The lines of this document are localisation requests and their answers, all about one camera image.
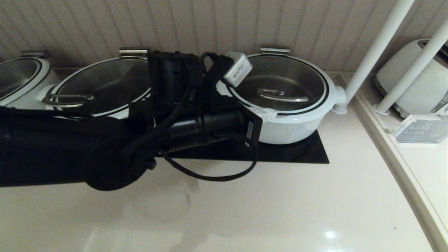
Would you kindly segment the white pot with steel interior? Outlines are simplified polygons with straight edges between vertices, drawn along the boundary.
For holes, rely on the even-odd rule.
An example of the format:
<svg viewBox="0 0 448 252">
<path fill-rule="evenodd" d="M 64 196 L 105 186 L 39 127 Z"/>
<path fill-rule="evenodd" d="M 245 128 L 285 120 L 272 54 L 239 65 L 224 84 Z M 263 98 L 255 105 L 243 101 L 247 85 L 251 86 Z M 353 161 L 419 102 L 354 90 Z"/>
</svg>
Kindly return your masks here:
<svg viewBox="0 0 448 252">
<path fill-rule="evenodd" d="M 341 86 L 330 89 L 329 96 L 315 110 L 298 115 L 276 115 L 262 124 L 259 141 L 271 145 L 288 145 L 301 141 L 314 133 L 323 118 L 335 105 L 346 102 L 346 93 Z"/>
</svg>

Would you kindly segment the large black induction cooktop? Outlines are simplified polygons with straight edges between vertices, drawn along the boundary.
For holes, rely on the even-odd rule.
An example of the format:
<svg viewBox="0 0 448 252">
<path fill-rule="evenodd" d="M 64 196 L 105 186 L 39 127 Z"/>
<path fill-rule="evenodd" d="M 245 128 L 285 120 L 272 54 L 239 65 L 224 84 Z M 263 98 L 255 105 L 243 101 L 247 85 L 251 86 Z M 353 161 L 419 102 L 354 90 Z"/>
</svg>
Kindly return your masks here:
<svg viewBox="0 0 448 252">
<path fill-rule="evenodd" d="M 259 162 L 329 164 L 328 156 L 318 131 L 288 145 L 259 142 Z M 252 161 L 248 148 L 240 141 L 228 139 L 207 146 L 192 147 L 169 153 L 173 159 Z"/>
</svg>

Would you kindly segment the clear acrylic sign holder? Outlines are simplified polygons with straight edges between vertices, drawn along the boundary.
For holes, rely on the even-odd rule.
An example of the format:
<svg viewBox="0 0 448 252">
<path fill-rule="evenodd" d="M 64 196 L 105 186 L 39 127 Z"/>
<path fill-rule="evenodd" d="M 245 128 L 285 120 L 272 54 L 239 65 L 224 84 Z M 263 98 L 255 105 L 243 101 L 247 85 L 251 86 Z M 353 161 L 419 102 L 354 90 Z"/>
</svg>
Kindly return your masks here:
<svg viewBox="0 0 448 252">
<path fill-rule="evenodd" d="M 438 144 L 448 138 L 448 116 L 410 115 L 391 134 L 397 142 Z"/>
</svg>

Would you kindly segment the white toaster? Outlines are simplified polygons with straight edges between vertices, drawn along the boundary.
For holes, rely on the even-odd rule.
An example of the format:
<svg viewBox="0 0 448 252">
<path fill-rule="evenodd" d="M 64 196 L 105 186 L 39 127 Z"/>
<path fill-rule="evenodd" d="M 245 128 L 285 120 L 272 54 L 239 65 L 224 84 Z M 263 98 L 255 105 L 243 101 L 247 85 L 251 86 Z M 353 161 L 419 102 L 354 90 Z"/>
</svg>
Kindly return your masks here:
<svg viewBox="0 0 448 252">
<path fill-rule="evenodd" d="M 383 96 L 392 90 L 428 42 L 428 39 L 409 42 L 380 68 L 374 77 L 374 82 Z M 393 108 L 402 118 L 410 114 L 446 114 L 448 110 L 448 41 L 395 102 Z"/>
</svg>

